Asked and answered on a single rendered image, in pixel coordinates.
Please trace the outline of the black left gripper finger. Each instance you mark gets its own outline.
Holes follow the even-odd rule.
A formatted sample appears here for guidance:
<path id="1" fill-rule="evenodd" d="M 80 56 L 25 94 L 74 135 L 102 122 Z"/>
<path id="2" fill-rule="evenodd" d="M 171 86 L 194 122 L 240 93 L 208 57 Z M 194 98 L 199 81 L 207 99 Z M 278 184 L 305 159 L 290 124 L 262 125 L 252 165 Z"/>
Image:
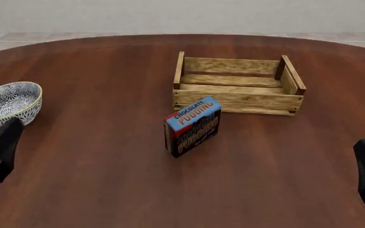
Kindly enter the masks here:
<path id="1" fill-rule="evenodd" d="M 12 118 L 0 127 L 0 161 L 12 162 L 22 132 L 23 125 L 18 118 Z"/>

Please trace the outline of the wooden slat tray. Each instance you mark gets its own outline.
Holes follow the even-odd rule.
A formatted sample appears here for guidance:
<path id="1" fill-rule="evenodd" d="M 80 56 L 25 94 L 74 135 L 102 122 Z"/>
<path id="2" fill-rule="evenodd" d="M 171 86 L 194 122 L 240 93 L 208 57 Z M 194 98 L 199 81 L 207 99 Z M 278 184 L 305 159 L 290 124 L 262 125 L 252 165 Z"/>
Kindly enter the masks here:
<path id="1" fill-rule="evenodd" d="M 279 60 L 194 58 L 180 52 L 172 100 L 181 110 L 211 96 L 231 113 L 292 116 L 307 88 L 289 57 Z"/>

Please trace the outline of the chocolate pudding box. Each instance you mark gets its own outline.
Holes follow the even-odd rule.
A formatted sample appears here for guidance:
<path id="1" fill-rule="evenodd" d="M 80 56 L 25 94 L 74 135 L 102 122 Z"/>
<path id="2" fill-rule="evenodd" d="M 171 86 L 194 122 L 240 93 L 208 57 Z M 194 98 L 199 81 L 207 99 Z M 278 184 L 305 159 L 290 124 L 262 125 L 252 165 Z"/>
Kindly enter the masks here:
<path id="1" fill-rule="evenodd" d="M 221 104 L 207 96 L 163 120 L 165 147 L 174 157 L 215 136 L 221 120 Z"/>

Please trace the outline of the patterned black and white bowl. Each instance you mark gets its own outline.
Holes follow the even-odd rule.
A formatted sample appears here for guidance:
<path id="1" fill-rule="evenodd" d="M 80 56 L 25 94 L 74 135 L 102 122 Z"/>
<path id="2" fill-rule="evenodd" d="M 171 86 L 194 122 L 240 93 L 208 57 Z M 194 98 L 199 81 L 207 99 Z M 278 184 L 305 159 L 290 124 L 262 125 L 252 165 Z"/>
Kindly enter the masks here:
<path id="1" fill-rule="evenodd" d="M 42 108 L 42 87 L 33 82 L 0 85 L 0 127 L 12 118 L 28 125 Z"/>

